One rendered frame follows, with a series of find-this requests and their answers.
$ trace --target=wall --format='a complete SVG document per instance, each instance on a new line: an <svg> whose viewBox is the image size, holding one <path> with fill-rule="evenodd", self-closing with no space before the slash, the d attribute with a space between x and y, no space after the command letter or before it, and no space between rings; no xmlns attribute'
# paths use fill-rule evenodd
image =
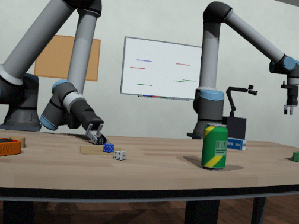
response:
<svg viewBox="0 0 299 224"><path fill-rule="evenodd" d="M0 0L0 63L50 0ZM105 124L105 135L188 139L197 114L192 101L159 100L120 95L125 36L173 43L202 45L202 13L212 1L221 1L289 56L299 59L298 7L273 0L102 0L95 39L101 40L98 82L87 81L84 97ZM75 12L57 34L74 36ZM34 64L28 73L34 73ZM41 115L58 79L40 78L38 114ZM269 60L226 24L221 25L217 89L254 85L257 96L233 92L236 117L247 118L247 140L265 140L297 146L299 108L283 115L287 92L281 89L285 75L271 74ZM4 120L8 106L0 107ZM224 115L230 105L224 101ZM42 127L41 132L51 132ZM58 128L61 133L85 130Z"/></svg>

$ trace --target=green block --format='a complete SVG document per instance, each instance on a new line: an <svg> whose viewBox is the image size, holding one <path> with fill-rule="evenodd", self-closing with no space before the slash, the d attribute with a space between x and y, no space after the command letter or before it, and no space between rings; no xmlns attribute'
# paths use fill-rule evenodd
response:
<svg viewBox="0 0 299 224"><path fill-rule="evenodd" d="M294 154L293 154L293 161L294 162L299 162L299 152L294 152Z"/></svg>

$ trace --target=wooden floor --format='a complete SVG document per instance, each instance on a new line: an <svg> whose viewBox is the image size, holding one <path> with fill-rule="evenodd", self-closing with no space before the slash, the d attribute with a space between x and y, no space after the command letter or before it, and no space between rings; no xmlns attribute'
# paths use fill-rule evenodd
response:
<svg viewBox="0 0 299 224"><path fill-rule="evenodd" d="M263 224L299 224L299 195L267 197ZM183 224L185 201L34 203L35 224ZM250 224L253 199L220 200L218 224ZM3 202L0 201L0 224Z"/></svg>

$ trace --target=blue die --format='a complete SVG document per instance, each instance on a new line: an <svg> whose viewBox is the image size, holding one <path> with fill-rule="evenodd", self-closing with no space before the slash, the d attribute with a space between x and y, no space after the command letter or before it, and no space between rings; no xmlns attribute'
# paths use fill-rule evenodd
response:
<svg viewBox="0 0 299 224"><path fill-rule="evenodd" d="M114 152L114 144L111 143L104 143L104 152Z"/></svg>

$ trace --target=green can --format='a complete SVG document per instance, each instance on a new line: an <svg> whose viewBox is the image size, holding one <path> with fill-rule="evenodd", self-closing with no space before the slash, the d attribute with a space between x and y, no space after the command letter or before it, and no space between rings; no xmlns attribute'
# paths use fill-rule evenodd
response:
<svg viewBox="0 0 299 224"><path fill-rule="evenodd" d="M221 171L225 167L228 130L226 125L206 125L203 133L202 167L208 170Z"/></svg>

